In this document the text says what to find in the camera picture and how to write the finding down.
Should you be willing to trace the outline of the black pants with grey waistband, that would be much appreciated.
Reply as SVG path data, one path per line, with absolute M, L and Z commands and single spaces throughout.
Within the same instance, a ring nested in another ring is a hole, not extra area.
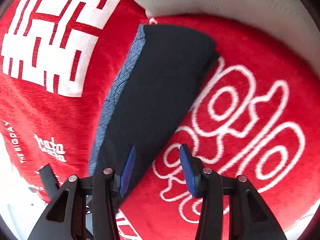
M 129 189 L 178 128 L 219 58 L 216 42 L 194 29 L 141 24 L 103 103 L 89 174 L 115 167 L 135 146 Z

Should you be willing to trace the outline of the red blanket with white characters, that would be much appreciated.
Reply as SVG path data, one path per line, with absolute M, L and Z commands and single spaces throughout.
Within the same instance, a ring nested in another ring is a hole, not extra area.
M 219 58 L 134 189 L 113 202 L 121 239 L 193 239 L 203 202 L 188 192 L 187 144 L 222 176 L 245 175 L 298 238 L 319 206 L 319 73 L 285 43 L 211 14 L 148 17 L 134 0 L 1 0 L 1 223 L 27 239 L 60 186 L 89 174 L 103 103 L 138 27 L 175 25 L 216 42 Z

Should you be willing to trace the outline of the white pillow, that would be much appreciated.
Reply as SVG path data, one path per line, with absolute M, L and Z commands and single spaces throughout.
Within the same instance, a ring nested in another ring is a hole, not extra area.
M 148 17 L 211 14 L 261 29 L 319 73 L 319 12 L 310 0 L 134 0 Z

